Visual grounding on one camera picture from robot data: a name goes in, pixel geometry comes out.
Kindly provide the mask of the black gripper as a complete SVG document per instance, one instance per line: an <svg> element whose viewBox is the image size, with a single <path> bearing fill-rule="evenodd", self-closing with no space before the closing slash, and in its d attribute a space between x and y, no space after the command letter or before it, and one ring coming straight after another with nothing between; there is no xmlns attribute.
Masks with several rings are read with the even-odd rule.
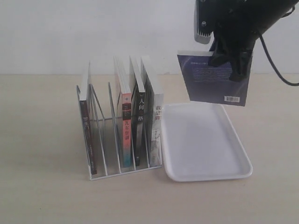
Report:
<svg viewBox="0 0 299 224"><path fill-rule="evenodd" d="M256 40L278 20L293 13L295 0L212 0L212 58L208 64L230 63L230 81L242 82L250 74Z"/></svg>

